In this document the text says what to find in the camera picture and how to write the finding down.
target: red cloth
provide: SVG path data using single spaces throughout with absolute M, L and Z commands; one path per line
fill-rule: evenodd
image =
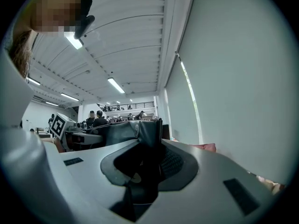
M 216 153 L 216 145 L 214 143 L 212 144 L 202 144 L 202 145 L 192 145 L 194 147 L 197 148 L 201 148 L 201 149 L 205 149 L 205 150 L 209 150 L 211 152 Z

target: fluorescent light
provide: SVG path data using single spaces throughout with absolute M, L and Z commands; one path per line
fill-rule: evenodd
M 40 85 L 41 84 L 41 83 L 37 82 L 36 80 L 33 80 L 33 79 L 29 78 L 29 77 L 27 77 L 27 80 L 31 81 L 32 83 L 34 83 L 36 85 Z
M 115 82 L 113 78 L 109 78 L 108 81 L 113 85 L 120 93 L 125 93 L 123 89 Z
M 50 102 L 46 102 L 46 103 L 49 104 L 49 105 L 55 105 L 55 106 L 58 106 L 58 105 L 53 104 L 53 103 L 50 103 Z
M 67 98 L 69 98 L 69 99 L 73 99 L 73 100 L 79 101 L 78 99 L 73 98 L 73 97 L 71 97 L 71 96 L 68 96 L 68 95 L 66 95 L 66 94 L 61 93 L 61 95 L 64 96 L 64 97 L 67 97 Z
M 82 47 L 82 43 L 80 41 L 80 39 L 75 39 L 74 38 L 75 33 L 74 32 L 68 32 L 67 35 L 65 36 L 70 43 L 76 48 L 79 49 Z

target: long hair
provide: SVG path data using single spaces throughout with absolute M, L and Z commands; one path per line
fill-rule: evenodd
M 29 47 L 28 41 L 31 35 L 31 30 L 21 33 L 9 50 L 9 56 L 12 59 L 22 77 L 26 78 L 28 74 L 29 62 L 31 58 L 31 47 Z

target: black railing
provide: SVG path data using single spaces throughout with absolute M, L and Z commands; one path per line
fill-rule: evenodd
M 151 102 L 144 102 L 144 103 L 135 103 L 135 104 L 126 104 L 126 105 L 109 105 L 109 106 L 98 106 L 102 109 L 104 112 L 110 112 L 110 111 L 122 111 L 122 110 L 134 110 L 134 109 L 143 109 L 143 108 L 151 108 L 154 106 L 154 101 Z

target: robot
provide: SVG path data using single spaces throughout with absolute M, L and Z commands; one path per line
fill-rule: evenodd
M 273 200 L 263 184 L 229 158 L 161 139 L 160 119 L 109 124 L 88 133 L 58 113 L 51 130 L 68 151 L 58 153 L 52 143 L 18 128 L 34 93 L 5 51 L 0 62 L 1 120 L 8 120 L 0 128 L 0 165 L 37 220 L 252 223 Z M 8 109 L 16 111 L 13 119 Z M 75 143 L 89 148 L 70 152 Z

